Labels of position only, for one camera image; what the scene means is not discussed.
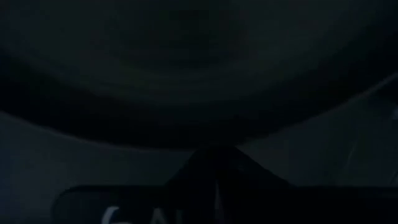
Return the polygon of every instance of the dark curved surface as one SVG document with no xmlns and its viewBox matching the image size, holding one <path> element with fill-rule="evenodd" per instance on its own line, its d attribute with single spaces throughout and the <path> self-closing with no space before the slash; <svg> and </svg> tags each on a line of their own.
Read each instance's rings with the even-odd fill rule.
<svg viewBox="0 0 398 224">
<path fill-rule="evenodd" d="M 261 94 L 173 108 L 96 96 L 33 71 L 3 52 L 0 110 L 79 138 L 113 144 L 186 148 L 239 143 L 329 110 L 391 75 L 398 65 L 396 21 L 394 16 L 367 27 L 316 70 Z M 209 119 L 193 120 L 201 116 Z"/>
</svg>

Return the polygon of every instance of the gray surface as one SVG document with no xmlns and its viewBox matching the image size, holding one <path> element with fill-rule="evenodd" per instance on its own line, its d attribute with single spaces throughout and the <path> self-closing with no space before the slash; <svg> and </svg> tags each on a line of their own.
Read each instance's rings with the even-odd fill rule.
<svg viewBox="0 0 398 224">
<path fill-rule="evenodd" d="M 395 105 L 370 98 L 239 146 L 297 185 L 397 184 Z M 46 223 L 52 200 L 83 184 L 162 184 L 191 152 L 101 146 L 0 113 L 1 223 Z"/>
</svg>

